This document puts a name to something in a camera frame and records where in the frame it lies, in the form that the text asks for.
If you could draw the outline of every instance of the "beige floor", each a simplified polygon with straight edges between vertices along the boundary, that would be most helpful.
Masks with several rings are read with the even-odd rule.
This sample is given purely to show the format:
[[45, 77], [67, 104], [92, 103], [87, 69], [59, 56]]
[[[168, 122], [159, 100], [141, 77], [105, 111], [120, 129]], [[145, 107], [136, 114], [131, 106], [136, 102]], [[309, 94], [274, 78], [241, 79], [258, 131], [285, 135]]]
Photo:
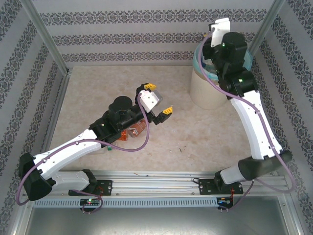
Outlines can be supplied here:
[[[248, 140], [239, 116], [228, 101], [214, 111], [195, 105], [189, 96], [189, 66], [74, 67], [51, 148], [79, 135], [101, 117], [120, 95], [134, 99], [140, 84], [157, 85], [163, 96], [159, 113], [170, 105], [173, 115], [151, 124], [150, 140], [135, 153], [99, 150], [64, 169], [121, 171], [217, 171], [249, 157]], [[118, 146], [139, 147], [145, 133]]]

